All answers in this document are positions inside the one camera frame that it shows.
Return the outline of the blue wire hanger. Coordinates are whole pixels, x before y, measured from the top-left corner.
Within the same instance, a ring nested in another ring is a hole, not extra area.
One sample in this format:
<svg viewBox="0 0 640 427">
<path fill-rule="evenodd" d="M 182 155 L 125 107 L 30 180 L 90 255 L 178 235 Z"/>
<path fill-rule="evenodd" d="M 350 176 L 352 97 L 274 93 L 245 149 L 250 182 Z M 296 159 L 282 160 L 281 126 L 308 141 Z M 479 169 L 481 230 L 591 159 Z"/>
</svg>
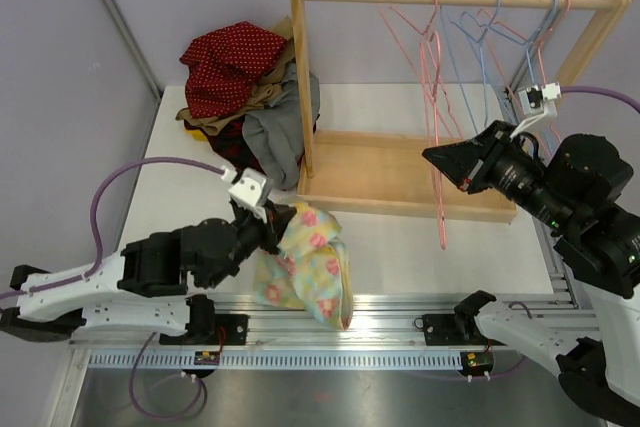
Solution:
<svg viewBox="0 0 640 427">
<path fill-rule="evenodd" d="M 451 41 L 449 28 L 453 26 L 456 30 L 458 30 L 463 35 L 464 39 L 466 40 L 469 47 L 471 48 L 471 51 L 474 55 L 476 63 L 480 67 L 481 86 L 482 86 L 482 107 L 483 107 L 483 114 L 484 114 L 483 126 L 487 127 L 489 125 L 489 106 L 488 106 L 487 88 L 491 87 L 492 84 L 490 82 L 490 76 L 488 75 L 487 64 L 485 62 L 484 48 L 488 46 L 489 31 L 491 30 L 492 23 L 496 19 L 496 15 L 499 12 L 500 12 L 500 6 L 497 6 L 497 12 L 491 14 L 488 21 L 486 21 L 485 23 L 481 23 L 479 21 L 478 15 L 473 15 L 468 10 L 464 10 L 459 15 L 458 20 L 454 20 L 451 17 L 449 11 L 447 10 L 446 6 L 440 5 L 438 7 L 441 32 L 444 35 L 445 50 L 449 56 L 451 67 L 454 73 L 455 83 L 459 88 L 459 91 L 464 103 L 464 107 L 466 109 L 466 113 L 468 114 L 473 132 L 475 134 L 480 133 L 479 123 L 476 121 L 476 117 L 470 102 L 470 98 L 467 95 L 465 82 L 463 81 L 463 78 L 461 76 L 460 68 L 458 66 L 458 61 L 456 58 L 455 49 Z M 465 18 L 469 18 L 473 21 L 473 23 L 475 24 L 478 30 L 477 35 L 474 35 L 469 29 L 465 27 L 464 25 Z"/>
<path fill-rule="evenodd" d="M 494 65 L 505 82 L 507 99 L 514 101 L 515 105 L 521 110 L 522 122 L 519 124 L 519 132 L 534 133 L 534 137 L 538 138 L 537 132 L 540 131 L 547 144 L 550 144 L 547 132 L 552 132 L 556 137 L 557 144 L 559 144 L 561 137 L 555 128 L 555 118 L 557 117 L 555 102 L 560 99 L 560 87 L 556 84 L 552 85 L 552 91 L 557 94 L 556 97 L 551 99 L 552 113 L 543 114 L 542 107 L 536 107 L 527 100 L 527 97 L 521 97 L 520 94 L 516 93 L 515 88 L 518 86 L 525 90 L 521 81 L 512 80 L 507 83 L 498 57 L 495 55 L 492 44 L 488 40 L 488 33 L 492 32 L 521 46 L 524 49 L 526 72 L 530 77 L 530 83 L 527 84 L 527 87 L 542 87 L 545 89 L 549 83 L 547 82 L 541 51 L 545 41 L 551 36 L 558 24 L 556 21 L 558 0 L 552 0 L 550 13 L 546 15 L 529 37 L 521 35 L 508 24 L 498 19 L 501 6 L 502 0 L 497 0 L 492 12 L 484 8 L 479 9 L 476 15 L 464 11 L 460 15 L 459 22 L 451 21 L 451 24 L 455 25 L 466 36 L 470 46 L 473 48 L 476 60 L 481 67 L 484 86 L 486 84 L 486 66 L 483 48 L 487 47 L 489 49 Z"/>
</svg>

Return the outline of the pastel floral skirt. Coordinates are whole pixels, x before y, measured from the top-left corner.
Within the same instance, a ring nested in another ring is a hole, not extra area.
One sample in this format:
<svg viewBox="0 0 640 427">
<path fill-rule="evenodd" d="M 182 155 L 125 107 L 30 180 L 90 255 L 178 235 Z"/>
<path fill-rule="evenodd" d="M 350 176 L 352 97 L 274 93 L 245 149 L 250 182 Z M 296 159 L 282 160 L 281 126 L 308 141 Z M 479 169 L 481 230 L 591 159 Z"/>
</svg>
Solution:
<svg viewBox="0 0 640 427">
<path fill-rule="evenodd" d="M 304 310 L 336 331 L 350 327 L 354 296 L 342 227 L 330 213 L 307 203 L 278 244 L 279 252 L 256 257 L 254 299 L 272 307 Z"/>
</svg>

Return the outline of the grey skirt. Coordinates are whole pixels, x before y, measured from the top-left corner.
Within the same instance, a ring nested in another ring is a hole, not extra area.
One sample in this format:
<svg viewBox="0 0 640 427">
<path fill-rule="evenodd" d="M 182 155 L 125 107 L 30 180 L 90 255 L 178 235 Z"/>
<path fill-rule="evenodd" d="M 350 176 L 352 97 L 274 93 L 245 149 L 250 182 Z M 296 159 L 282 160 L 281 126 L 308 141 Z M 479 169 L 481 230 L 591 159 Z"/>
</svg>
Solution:
<svg viewBox="0 0 640 427">
<path fill-rule="evenodd" d="M 297 66 L 286 65 L 282 92 L 262 110 L 244 117 L 243 139 L 265 175 L 279 190 L 291 190 L 300 178 L 305 152 Z"/>
</svg>

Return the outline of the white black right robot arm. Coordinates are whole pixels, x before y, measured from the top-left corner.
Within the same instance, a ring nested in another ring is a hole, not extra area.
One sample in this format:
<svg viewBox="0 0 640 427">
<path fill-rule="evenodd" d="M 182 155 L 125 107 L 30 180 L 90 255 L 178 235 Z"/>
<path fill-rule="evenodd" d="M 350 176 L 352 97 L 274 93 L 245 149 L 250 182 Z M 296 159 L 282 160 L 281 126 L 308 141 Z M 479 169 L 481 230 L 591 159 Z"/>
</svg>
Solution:
<svg viewBox="0 0 640 427">
<path fill-rule="evenodd" d="M 619 426 L 639 422 L 639 218 L 618 204 L 633 168 L 604 137 L 574 134 L 543 162 L 538 141 L 496 121 L 476 137 L 425 149 L 461 192 L 494 190 L 548 227 L 555 252 L 589 297 L 600 336 L 565 336 L 485 291 L 454 309 L 466 343 L 482 337 L 551 373 L 583 411 Z"/>
</svg>

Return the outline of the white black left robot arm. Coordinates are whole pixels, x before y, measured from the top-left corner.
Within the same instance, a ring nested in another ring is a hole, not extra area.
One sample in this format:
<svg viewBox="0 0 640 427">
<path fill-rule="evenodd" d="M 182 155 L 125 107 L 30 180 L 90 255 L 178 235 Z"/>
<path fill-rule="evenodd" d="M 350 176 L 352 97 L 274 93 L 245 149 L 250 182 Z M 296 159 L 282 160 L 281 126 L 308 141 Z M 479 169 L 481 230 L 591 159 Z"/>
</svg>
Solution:
<svg viewBox="0 0 640 427">
<path fill-rule="evenodd" d="M 255 251 L 278 253 L 296 210 L 267 202 L 260 219 L 238 204 L 233 221 L 210 218 L 157 232 L 105 258 L 90 276 L 15 267 L 11 288 L 21 297 L 1 314 L 2 332 L 35 343 L 69 340 L 78 331 L 149 331 L 163 345 L 225 341 L 248 318 L 219 314 L 213 290 L 236 276 Z"/>
</svg>

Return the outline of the pink wire hanger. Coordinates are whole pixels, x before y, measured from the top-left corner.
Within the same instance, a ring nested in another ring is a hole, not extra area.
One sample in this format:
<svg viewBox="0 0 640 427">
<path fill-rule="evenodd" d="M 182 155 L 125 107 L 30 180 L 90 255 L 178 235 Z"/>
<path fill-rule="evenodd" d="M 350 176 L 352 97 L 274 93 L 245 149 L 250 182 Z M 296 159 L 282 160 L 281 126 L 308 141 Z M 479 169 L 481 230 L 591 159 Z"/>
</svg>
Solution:
<svg viewBox="0 0 640 427">
<path fill-rule="evenodd" d="M 451 99 L 442 79 L 443 51 L 440 34 L 435 27 L 439 15 L 439 0 L 433 1 L 433 10 L 422 30 L 420 63 L 422 82 L 426 87 L 427 101 L 433 114 L 433 145 L 443 140 L 460 140 L 462 130 L 453 113 Z"/>
<path fill-rule="evenodd" d="M 565 0 L 566 2 L 566 9 L 564 11 L 563 14 L 561 14 L 561 17 L 559 17 L 558 20 L 558 14 L 557 14 L 557 10 L 558 10 L 558 0 L 552 0 L 553 1 L 553 6 L 551 9 L 551 13 L 547 15 L 547 17 L 545 17 L 546 20 L 543 20 L 541 22 L 541 24 L 539 25 L 539 27 L 537 28 L 537 30 L 529 37 L 529 38 L 525 38 L 523 35 L 520 35 L 517 31 L 513 30 L 511 27 L 509 27 L 507 24 L 504 24 L 503 22 L 499 21 L 499 20 L 494 20 L 492 23 L 492 27 L 491 30 L 494 33 L 497 33 L 498 35 L 506 38 L 507 40 L 510 40 L 511 42 L 514 42 L 518 45 L 521 45 L 523 47 L 525 47 L 525 66 L 527 68 L 527 72 L 529 73 L 530 76 L 530 80 L 532 85 L 538 85 L 538 83 L 536 82 L 536 76 L 534 73 L 534 68 L 532 66 L 532 60 L 531 60 L 531 55 L 532 52 L 535 51 L 536 53 L 536 58 L 537 58 L 537 63 L 538 63 L 538 68 L 540 71 L 540 76 L 542 79 L 542 85 L 547 84 L 547 79 L 546 79 L 546 73 L 545 73 L 545 69 L 544 69 L 544 62 L 542 60 L 542 47 L 544 46 L 544 43 L 548 40 L 548 38 L 551 36 L 551 34 L 554 32 L 554 29 L 557 27 L 557 25 L 563 21 L 563 19 L 567 16 L 569 10 L 571 9 L 571 0 Z M 494 10 L 493 13 L 497 12 L 497 6 L 501 7 L 501 0 L 497 0 L 497 5 L 496 8 Z M 484 12 L 486 15 L 491 15 L 489 14 L 487 11 L 485 11 L 484 9 L 480 9 L 478 11 L 478 14 Z M 495 27 L 495 25 L 498 26 L 502 26 L 502 30 L 499 30 Z M 503 32 L 503 30 L 509 31 L 511 32 L 511 34 L 513 35 L 509 35 Z M 506 91 L 508 94 L 508 98 L 510 101 L 515 101 L 516 102 L 516 106 L 520 109 L 521 114 L 524 118 L 524 112 L 523 109 L 521 107 L 521 104 L 517 98 L 516 93 L 514 92 L 514 90 L 512 89 L 512 85 L 507 85 L 506 86 Z M 561 137 L 558 133 L 558 131 L 555 128 L 555 124 L 554 124 L 555 120 L 552 121 L 551 125 L 546 128 L 549 129 L 554 136 L 556 137 L 558 143 L 561 142 Z M 542 131 L 542 135 L 545 139 L 545 141 L 547 142 L 547 144 L 550 146 L 550 141 L 546 135 L 546 129 Z"/>
<path fill-rule="evenodd" d="M 409 27 L 411 27 L 415 32 L 420 35 L 419 41 L 419 62 L 415 64 L 409 55 L 408 50 L 405 48 L 404 43 L 400 40 L 399 35 L 397 34 L 395 28 L 393 27 L 390 21 L 390 12 L 396 14 L 401 20 L 403 20 Z M 431 107 L 427 101 L 427 91 L 426 87 L 422 82 L 422 74 L 421 74 L 421 63 L 420 63 L 420 42 L 422 40 L 422 30 L 423 28 L 418 27 L 408 16 L 404 14 L 402 10 L 399 8 L 389 5 L 386 7 L 379 8 L 379 14 L 392 35 L 396 45 L 400 48 L 402 54 L 404 55 L 406 61 L 409 64 L 411 71 L 414 73 L 416 78 L 419 81 L 419 84 L 422 89 L 423 94 L 423 103 L 424 103 L 424 111 L 425 111 L 425 121 L 426 121 L 426 130 L 428 135 L 428 146 L 434 147 L 433 145 L 433 114 L 431 112 Z M 436 222 L 438 228 L 438 238 L 439 245 L 442 250 L 445 250 L 448 245 L 447 239 L 447 230 L 446 230 L 446 219 L 445 219 L 445 208 L 444 208 L 444 197 L 443 197 L 443 179 L 442 174 L 436 169 L 433 168 L 431 170 L 431 181 L 432 188 L 434 193 L 434 201 L 436 207 Z"/>
</svg>

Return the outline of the red black plaid skirt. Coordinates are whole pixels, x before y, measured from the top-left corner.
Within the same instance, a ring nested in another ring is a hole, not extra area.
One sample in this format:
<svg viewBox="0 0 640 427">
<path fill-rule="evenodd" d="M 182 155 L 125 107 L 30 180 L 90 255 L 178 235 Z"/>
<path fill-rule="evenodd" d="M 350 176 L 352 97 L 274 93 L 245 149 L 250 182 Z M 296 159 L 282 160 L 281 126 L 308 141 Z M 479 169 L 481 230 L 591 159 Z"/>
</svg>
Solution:
<svg viewBox="0 0 640 427">
<path fill-rule="evenodd" d="M 212 150 L 237 169 L 251 168 L 263 175 L 265 171 L 243 137 L 244 118 L 229 122 L 217 135 L 206 134 Z"/>
</svg>

